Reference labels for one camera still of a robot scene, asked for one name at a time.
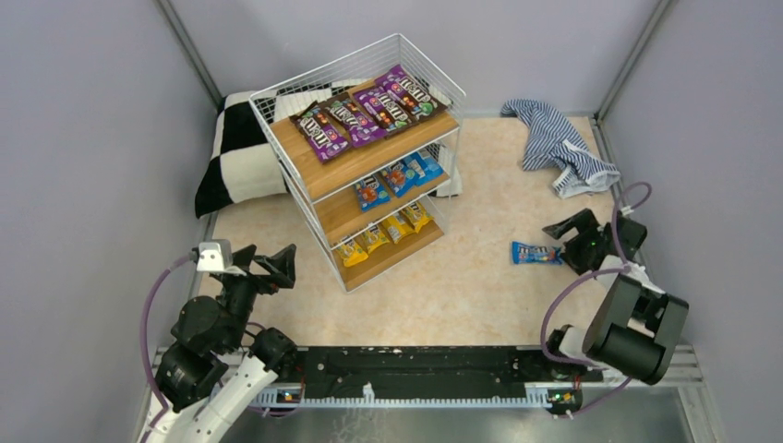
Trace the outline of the yellow candy bag back up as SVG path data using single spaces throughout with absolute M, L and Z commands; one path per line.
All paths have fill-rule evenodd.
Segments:
M 351 268 L 368 259 L 369 253 L 355 237 L 345 240 L 335 249 L 343 266 Z

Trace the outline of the yellow candy bag up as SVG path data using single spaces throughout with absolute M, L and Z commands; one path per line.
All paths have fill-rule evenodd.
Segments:
M 390 242 L 386 233 L 377 224 L 367 228 L 358 238 L 368 255 Z
M 355 237 L 345 240 L 335 249 L 343 266 L 351 268 L 368 259 L 369 253 Z

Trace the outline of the yellow candy bag front up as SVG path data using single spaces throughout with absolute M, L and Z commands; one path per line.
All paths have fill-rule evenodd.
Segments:
M 377 224 L 367 228 L 358 238 L 368 255 L 390 242 L 386 233 Z

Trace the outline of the blue candy bag floor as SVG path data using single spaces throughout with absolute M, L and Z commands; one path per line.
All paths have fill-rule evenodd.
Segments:
M 417 182 L 417 175 L 404 161 L 397 161 L 380 171 L 385 184 L 398 198 L 410 191 Z

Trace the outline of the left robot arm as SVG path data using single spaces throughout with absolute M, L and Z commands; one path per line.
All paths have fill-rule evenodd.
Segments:
M 238 368 L 225 379 L 225 354 L 238 350 L 258 296 L 295 286 L 294 244 L 272 256 L 255 245 L 232 251 L 229 241 L 202 242 L 156 279 L 140 319 L 139 345 L 151 390 L 140 442 L 218 442 L 261 391 L 295 368 L 296 344 L 276 328 L 262 328 Z M 148 322 L 155 295 L 176 269 L 193 263 L 219 281 L 222 292 L 186 301 L 171 328 L 174 343 L 151 365 Z

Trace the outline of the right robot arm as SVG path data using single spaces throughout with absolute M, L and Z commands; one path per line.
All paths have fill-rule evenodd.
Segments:
M 585 209 L 563 221 L 544 227 L 544 233 L 561 239 L 575 231 L 563 246 L 564 262 L 578 274 L 554 301 L 559 305 L 577 285 L 594 280 L 607 293 L 587 329 L 565 325 L 553 340 L 541 328 L 541 350 L 551 361 L 611 368 L 624 376 L 655 385 L 666 375 L 689 305 L 650 280 L 635 253 L 648 235 L 646 226 L 616 210 L 610 222 L 600 224 Z

